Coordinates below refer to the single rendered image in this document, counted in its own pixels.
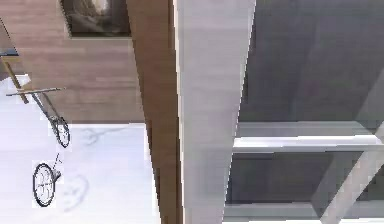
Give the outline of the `dark framed wall picture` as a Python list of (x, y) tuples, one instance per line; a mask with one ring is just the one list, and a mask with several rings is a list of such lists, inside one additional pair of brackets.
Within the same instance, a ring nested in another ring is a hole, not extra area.
[(72, 38), (131, 36), (126, 0), (59, 0)]

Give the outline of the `white open shelf unit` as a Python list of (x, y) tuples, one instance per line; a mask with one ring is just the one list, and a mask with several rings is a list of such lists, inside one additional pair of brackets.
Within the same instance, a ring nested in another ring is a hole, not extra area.
[(184, 224), (384, 224), (384, 0), (177, 0)]

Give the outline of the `grey bicycle with black wheels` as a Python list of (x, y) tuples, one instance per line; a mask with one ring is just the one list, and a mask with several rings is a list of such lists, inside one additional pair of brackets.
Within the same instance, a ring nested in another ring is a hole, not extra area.
[[(64, 117), (60, 116), (56, 108), (52, 104), (50, 98), (48, 97), (48, 92), (61, 91), (62, 88), (45, 88), (37, 90), (24, 90), (18, 89), (15, 93), (8, 93), (8, 96), (24, 96), (31, 95), (34, 101), (37, 103), (48, 122), (51, 125), (52, 131), (56, 137), (58, 144), (67, 148), (71, 141), (71, 135), (69, 130), (69, 125)], [(42, 105), (41, 100), (38, 98), (38, 95), (41, 94), (47, 101), (48, 105), (53, 111), (53, 115), (50, 115), (48, 110), (45, 109)], [(54, 197), (56, 191), (56, 182), (62, 176), (62, 173), (56, 169), (58, 162), (61, 162), (59, 159), (60, 153), (57, 153), (54, 164), (49, 165), (45, 162), (39, 163), (33, 172), (32, 175), (32, 192), (35, 199), (35, 202), (40, 207), (48, 207)]]

